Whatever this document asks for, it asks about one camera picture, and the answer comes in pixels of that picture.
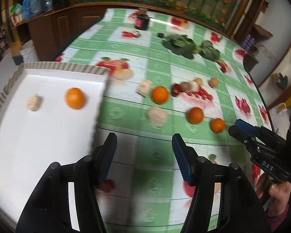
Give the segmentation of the person's right hand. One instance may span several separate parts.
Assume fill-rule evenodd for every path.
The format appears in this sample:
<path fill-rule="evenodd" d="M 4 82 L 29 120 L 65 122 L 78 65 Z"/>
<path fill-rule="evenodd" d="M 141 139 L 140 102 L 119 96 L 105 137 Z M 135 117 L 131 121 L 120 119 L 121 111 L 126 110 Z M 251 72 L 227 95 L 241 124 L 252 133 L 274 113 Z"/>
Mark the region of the person's right hand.
<path fill-rule="evenodd" d="M 272 183 L 269 187 L 267 184 L 270 182 L 270 177 L 267 173 L 263 173 L 256 184 L 256 194 L 258 198 L 261 198 L 265 192 L 267 192 L 272 198 L 268 204 L 267 215 L 269 217 L 280 216 L 286 209 L 290 194 L 291 183 Z"/>

